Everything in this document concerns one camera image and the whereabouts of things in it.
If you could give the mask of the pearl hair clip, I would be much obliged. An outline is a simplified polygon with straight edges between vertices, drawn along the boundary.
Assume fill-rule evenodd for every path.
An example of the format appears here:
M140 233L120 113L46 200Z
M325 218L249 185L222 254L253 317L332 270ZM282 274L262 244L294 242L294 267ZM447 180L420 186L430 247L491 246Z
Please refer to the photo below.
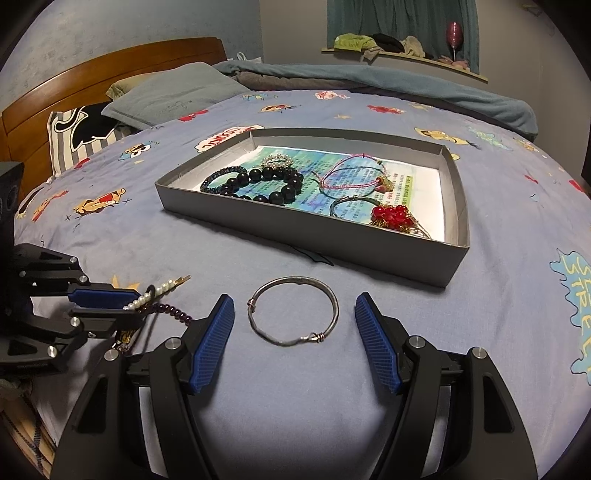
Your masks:
M190 275L181 276L176 279L169 279L160 285L151 285L146 289L146 292L140 295L135 300L127 303L122 307L125 311L139 311L153 304L156 300L169 294L171 291L190 280Z

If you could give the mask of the silver wire bangle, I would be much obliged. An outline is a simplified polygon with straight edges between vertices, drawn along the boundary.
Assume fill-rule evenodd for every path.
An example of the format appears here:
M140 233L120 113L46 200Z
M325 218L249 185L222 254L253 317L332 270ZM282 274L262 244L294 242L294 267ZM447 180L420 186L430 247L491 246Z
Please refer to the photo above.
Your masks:
M249 326L277 347L320 344L339 321L339 300L328 284L306 276L280 277L263 284L246 303Z

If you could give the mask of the red bead gold chain jewelry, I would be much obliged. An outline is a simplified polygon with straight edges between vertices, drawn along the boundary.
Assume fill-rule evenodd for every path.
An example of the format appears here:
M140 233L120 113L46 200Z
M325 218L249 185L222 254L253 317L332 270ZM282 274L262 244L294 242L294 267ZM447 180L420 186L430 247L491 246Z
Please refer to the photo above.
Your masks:
M431 235L420 224L405 205L387 206L379 204L372 209L370 224L376 227L431 239Z

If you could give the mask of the grey shallow cardboard box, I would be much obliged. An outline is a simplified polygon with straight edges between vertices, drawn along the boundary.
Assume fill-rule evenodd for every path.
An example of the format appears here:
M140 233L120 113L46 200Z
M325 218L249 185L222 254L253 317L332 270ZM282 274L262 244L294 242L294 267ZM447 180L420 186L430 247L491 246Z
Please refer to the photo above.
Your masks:
M470 247L449 150L341 129L246 131L155 183L172 213L446 286Z

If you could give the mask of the wooden headboard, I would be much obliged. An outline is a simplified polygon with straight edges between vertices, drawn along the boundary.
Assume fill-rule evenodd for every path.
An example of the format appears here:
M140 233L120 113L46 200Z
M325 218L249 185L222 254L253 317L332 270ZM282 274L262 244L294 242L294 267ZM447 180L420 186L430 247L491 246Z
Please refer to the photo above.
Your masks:
M52 175L46 131L52 111L105 102L107 88L124 78L225 59L222 41L216 37L159 41L85 61L29 90L1 112L1 159L24 164L18 198Z

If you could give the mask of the grey-blue pillow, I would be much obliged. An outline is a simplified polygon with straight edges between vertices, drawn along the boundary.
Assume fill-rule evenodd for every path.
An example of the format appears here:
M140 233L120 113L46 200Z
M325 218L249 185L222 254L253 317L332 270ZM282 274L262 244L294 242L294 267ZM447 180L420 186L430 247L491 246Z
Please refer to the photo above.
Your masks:
M102 114L145 130L248 93L249 89L211 65L195 62L155 72L141 85L111 100Z

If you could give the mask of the green thin bangle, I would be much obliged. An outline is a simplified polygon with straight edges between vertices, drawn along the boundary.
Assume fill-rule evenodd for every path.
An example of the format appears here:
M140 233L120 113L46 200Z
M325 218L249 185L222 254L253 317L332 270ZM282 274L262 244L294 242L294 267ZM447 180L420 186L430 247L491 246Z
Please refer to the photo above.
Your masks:
M332 218L343 219L346 215L349 215L349 212L355 212L356 208L362 204L370 205L372 207L381 207L383 205L382 202L372 197L359 195L346 196L332 201L331 205L329 205L329 216Z

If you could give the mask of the printed blue green paper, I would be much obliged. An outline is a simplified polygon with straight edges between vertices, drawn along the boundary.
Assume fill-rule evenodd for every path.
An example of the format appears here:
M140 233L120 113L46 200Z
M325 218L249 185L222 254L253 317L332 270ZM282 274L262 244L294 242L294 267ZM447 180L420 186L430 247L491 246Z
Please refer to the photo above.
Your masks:
M329 205L338 198L359 195L384 205L405 205L437 241L445 239L441 175L433 167L381 158L376 154L342 153L304 148L257 146L235 160L215 160L191 180L188 188L212 193L239 168L249 172L266 167L290 167L301 174L303 186L287 206L308 213L329 216ZM362 204L342 220L369 224L374 207Z

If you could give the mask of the teal folded blanket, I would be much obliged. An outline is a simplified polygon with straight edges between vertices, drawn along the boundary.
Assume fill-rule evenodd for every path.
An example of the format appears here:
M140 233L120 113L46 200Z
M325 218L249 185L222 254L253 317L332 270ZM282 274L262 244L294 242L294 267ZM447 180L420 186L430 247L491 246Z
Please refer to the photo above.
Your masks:
M413 100L434 101L441 107L481 118L530 140L539 133L535 112L525 101L405 70L362 64L269 64L239 60L222 61L214 68L229 76L250 73L276 79L337 81L372 87Z

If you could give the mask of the wooden window sill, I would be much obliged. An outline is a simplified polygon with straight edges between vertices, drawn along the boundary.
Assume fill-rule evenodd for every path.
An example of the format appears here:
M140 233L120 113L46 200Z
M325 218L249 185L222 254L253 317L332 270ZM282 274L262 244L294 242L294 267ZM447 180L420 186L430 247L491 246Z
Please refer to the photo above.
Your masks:
M356 54L356 53L360 53L360 52L356 52L356 51L349 51L349 50L339 50L339 49L334 49L334 48L322 48L321 49L322 54L332 54L332 55L337 55L337 54ZM362 60L367 60L362 53L361 54L361 58ZM427 59L424 57L418 57L418 56L413 56L413 55L407 55L404 53L393 53L393 52L387 52L384 50L379 50L377 55L375 56L375 60L379 57L384 57L384 58L392 58L392 59L397 59L397 60L402 60L402 61L406 61L406 62L414 62L414 63L418 63L418 64L423 64L423 65L430 65L431 67L435 67L435 68L440 68L440 69L444 69L450 72L454 72L456 74L461 74L463 76L472 78L474 80L478 80L482 83L489 83L489 79L488 77L484 76L484 75L480 75L478 73L474 73L470 70L465 70L459 67L456 67L452 64L448 64L445 62L439 62L436 60L431 60L431 59Z

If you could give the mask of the green cloth on sill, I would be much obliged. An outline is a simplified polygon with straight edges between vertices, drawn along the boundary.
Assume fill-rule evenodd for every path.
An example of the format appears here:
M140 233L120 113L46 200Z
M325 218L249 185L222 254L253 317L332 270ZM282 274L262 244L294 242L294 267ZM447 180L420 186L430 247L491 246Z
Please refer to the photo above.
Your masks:
M370 36L344 33L335 37L334 48L335 50L363 53L368 50L379 48L379 46Z

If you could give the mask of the beige cloth on sill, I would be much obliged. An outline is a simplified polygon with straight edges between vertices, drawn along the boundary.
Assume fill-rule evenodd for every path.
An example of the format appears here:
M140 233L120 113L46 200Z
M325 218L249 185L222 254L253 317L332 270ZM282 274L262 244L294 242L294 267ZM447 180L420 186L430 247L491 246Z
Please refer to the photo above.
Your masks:
M404 47L405 55L418 58L426 57L426 53L422 47L422 43L417 37L413 35L408 35L405 39L401 41L401 43Z

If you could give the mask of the black cloth on sill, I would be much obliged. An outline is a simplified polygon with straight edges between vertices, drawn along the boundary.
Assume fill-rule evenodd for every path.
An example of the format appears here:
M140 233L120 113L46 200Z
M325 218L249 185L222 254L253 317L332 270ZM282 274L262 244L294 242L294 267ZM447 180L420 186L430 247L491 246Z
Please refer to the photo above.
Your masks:
M390 35L383 33L376 33L372 35L373 40L382 50L390 53L404 53L405 46L403 43Z

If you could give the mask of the pink balloon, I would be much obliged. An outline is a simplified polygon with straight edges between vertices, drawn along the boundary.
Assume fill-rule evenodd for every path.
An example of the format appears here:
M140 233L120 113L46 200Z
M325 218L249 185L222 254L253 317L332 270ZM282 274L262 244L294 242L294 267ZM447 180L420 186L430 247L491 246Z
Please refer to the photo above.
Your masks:
M457 21L449 23L446 31L446 40L452 51L452 59L456 60L457 52L462 47L464 36L462 26Z

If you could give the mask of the teal curtain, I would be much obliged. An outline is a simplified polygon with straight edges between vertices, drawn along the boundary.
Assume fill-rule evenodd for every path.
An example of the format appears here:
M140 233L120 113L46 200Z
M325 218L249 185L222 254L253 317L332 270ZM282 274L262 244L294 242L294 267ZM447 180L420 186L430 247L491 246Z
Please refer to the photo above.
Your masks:
M480 71L480 32L474 1L329 1L328 45L344 33L390 35L402 41L417 37L425 53L435 59L452 58L446 40L450 22L462 26L463 44L456 60L465 61L474 73Z

